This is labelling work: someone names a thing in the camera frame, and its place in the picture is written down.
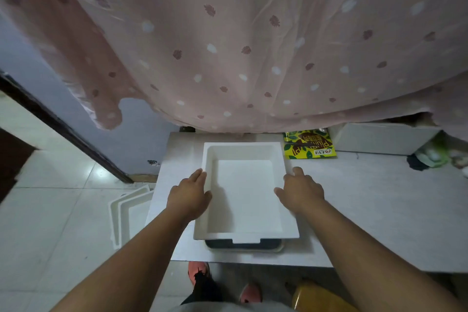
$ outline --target pink shoe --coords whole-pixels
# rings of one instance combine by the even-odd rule
[[[248,283],[239,297],[241,303],[258,303],[262,301],[262,290],[255,283]]]
[[[195,286],[195,274],[202,272],[205,276],[210,276],[210,267],[205,262],[189,262],[189,279]]]

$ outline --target dark door frame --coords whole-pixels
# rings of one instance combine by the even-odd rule
[[[93,145],[83,139],[70,126],[59,119],[52,111],[46,108],[37,98],[18,84],[8,73],[0,69],[0,90],[19,103],[39,120],[62,135],[69,142],[78,147],[91,159],[102,165],[107,171],[124,183],[133,183],[127,174],[122,172],[108,157],[99,152]]]

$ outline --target white plastic tray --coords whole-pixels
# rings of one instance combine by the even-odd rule
[[[153,192],[149,191],[149,193],[131,197],[118,203],[121,246],[124,246],[144,228]]]
[[[213,199],[195,221],[194,239],[299,238],[296,218],[273,192],[286,174],[279,142],[205,143],[202,168]]]
[[[123,200],[127,200],[132,197],[149,192],[149,185],[142,186],[135,191],[131,191],[127,194],[122,195],[118,199],[112,200],[108,203],[109,208],[109,218],[110,218],[110,229],[111,235],[110,240],[112,240],[112,245],[114,249],[119,249],[122,247],[120,244],[120,229],[119,229],[119,208],[118,204]]]

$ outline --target white table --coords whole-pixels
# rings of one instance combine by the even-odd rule
[[[282,142],[282,135],[171,133],[146,224],[165,207],[173,185],[201,167],[205,142]],[[286,160],[301,166],[349,219],[425,271],[468,272],[468,179],[451,165],[423,172],[405,156],[339,152],[337,159]],[[280,253],[211,251],[185,229],[172,260],[331,267],[314,232],[298,219],[301,238]]]

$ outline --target yellow snack bag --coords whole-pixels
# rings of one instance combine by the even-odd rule
[[[313,159],[336,156],[329,134],[314,129],[283,134],[284,155],[287,159]]]

